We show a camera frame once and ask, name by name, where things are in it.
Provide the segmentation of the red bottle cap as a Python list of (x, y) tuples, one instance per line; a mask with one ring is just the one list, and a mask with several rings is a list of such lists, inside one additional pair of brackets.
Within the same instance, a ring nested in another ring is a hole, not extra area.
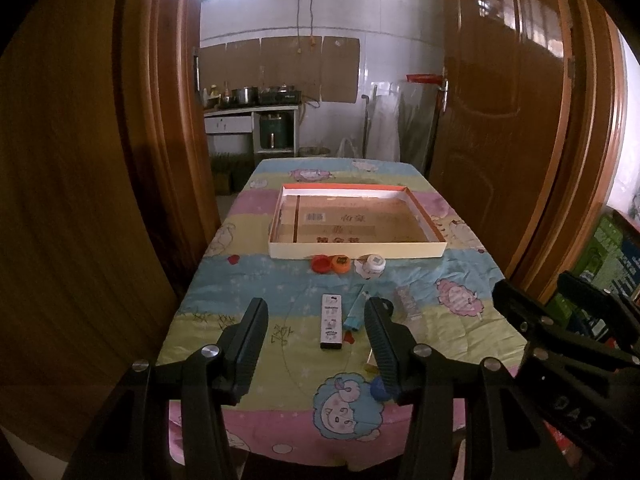
[(327, 255), (313, 256), (310, 265), (314, 273), (327, 274), (332, 271), (332, 259)]

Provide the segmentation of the white plastic sheet roll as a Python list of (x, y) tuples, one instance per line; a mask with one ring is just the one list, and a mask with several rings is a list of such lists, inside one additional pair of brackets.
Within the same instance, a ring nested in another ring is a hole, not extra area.
[(369, 103), (364, 156), (404, 162), (425, 174), (436, 94), (430, 84), (409, 81), (379, 84)]

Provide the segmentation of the steel cooking pot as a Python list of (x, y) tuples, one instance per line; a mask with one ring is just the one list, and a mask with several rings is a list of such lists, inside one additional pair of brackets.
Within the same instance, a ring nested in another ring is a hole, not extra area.
[(257, 87), (247, 86), (231, 91), (231, 103), (239, 107), (252, 107), (259, 102), (259, 90)]

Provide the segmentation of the dark green appliance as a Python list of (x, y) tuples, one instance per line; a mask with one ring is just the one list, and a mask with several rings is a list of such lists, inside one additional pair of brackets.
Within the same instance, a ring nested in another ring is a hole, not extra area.
[(264, 150), (286, 148), (288, 127), (282, 114), (267, 114), (259, 119), (260, 147)]

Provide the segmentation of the black gas stove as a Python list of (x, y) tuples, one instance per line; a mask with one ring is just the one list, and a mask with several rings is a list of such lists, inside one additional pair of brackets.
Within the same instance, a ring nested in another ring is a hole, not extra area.
[(302, 102), (302, 92), (295, 87), (273, 87), (259, 92), (261, 106), (298, 105)]

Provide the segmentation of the white black rectangular box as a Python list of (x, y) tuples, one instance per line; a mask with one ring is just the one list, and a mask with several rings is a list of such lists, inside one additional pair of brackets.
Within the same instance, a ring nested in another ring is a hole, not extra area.
[(320, 348), (341, 349), (343, 342), (343, 309), (340, 295), (325, 294), (321, 299)]

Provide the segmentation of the white kitchen counter cabinet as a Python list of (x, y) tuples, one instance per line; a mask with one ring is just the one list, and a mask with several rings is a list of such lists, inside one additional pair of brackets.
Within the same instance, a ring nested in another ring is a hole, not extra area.
[[(273, 105), (206, 110), (204, 126), (209, 154), (250, 155), (264, 158), (296, 157), (299, 151), (300, 105)], [(286, 133), (280, 148), (267, 143), (262, 126), (268, 118), (281, 117)]]

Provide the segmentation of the blue bottle cap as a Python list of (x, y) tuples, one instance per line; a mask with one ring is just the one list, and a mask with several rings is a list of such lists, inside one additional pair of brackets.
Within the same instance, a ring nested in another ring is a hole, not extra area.
[(370, 393), (374, 400), (386, 403), (396, 399), (397, 387), (387, 385), (381, 376), (376, 376), (370, 382)]

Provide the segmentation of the left wooden door frame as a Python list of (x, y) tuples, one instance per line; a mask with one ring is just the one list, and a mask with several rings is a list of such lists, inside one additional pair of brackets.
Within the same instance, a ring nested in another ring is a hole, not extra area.
[(70, 458), (219, 226), (201, 0), (38, 0), (1, 52), (1, 425)]

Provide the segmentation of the shallow cardboard tray box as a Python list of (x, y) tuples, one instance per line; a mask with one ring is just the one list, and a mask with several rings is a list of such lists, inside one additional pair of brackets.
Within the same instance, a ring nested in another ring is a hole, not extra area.
[(296, 183), (282, 186), (268, 249), (275, 259), (439, 258), (446, 238), (405, 186)]

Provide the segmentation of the orange cap with black print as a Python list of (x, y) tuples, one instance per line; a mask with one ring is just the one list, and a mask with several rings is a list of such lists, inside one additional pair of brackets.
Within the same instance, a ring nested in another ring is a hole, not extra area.
[(335, 255), (331, 258), (331, 268), (336, 274), (346, 274), (352, 267), (352, 259), (346, 255)]

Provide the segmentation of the teal rectangular box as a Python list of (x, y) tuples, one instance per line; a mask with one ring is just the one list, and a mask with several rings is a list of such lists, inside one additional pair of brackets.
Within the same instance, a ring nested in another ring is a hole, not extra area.
[(358, 330), (362, 329), (364, 324), (364, 307), (369, 298), (370, 294), (368, 292), (360, 292), (347, 313), (343, 323), (344, 330), (358, 332)]

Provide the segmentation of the cartoon patterned tablecloth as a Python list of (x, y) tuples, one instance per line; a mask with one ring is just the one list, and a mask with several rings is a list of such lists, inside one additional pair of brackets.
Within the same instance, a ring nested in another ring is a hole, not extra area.
[[(291, 183), (405, 186), (446, 238), (439, 258), (390, 260), (378, 278), (314, 273), (309, 261), (276, 260), (268, 233), (280, 189)], [(209, 244), (172, 320), (158, 360), (169, 364), (216, 341), (242, 318), (250, 300), (268, 304), (269, 330), (250, 392), (224, 422), (234, 448), (299, 465), (358, 471), (404, 452), (410, 408), (380, 403), (363, 330), (342, 348), (320, 348), (321, 299), (340, 295), (349, 310), (360, 292), (394, 303), (408, 286), (422, 318), (406, 323), (418, 341), (449, 359), (486, 356), (515, 370), (524, 338), (494, 308), (501, 271), (480, 240), (416, 168), (402, 162), (346, 158), (281, 158), (261, 162)]]

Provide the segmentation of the brown wooden door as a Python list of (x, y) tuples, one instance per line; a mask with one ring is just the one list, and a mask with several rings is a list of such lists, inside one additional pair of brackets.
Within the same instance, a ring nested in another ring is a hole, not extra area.
[(444, 0), (444, 95), (428, 180), (511, 275), (564, 148), (568, 0)]

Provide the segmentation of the green printed carton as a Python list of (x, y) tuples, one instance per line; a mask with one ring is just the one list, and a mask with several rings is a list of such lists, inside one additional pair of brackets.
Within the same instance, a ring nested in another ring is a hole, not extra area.
[[(639, 305), (639, 229), (617, 210), (604, 214), (571, 274)], [(563, 327), (599, 342), (612, 339), (603, 320), (555, 294), (546, 309)]]

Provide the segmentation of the cardboard sheet on wall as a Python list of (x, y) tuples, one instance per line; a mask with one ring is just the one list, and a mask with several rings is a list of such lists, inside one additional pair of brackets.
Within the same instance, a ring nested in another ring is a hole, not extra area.
[(216, 44), (200, 50), (201, 83), (218, 90), (292, 87), (319, 102), (355, 103), (360, 40), (282, 36)]

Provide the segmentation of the gold rectangular box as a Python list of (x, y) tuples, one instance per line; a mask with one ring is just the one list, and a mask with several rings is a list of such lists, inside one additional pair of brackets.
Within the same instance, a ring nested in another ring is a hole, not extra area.
[(378, 363), (375, 361), (375, 357), (374, 357), (374, 353), (373, 351), (370, 351), (367, 357), (367, 361), (366, 361), (366, 365), (368, 367), (372, 367), (372, 368), (377, 368), (378, 367)]

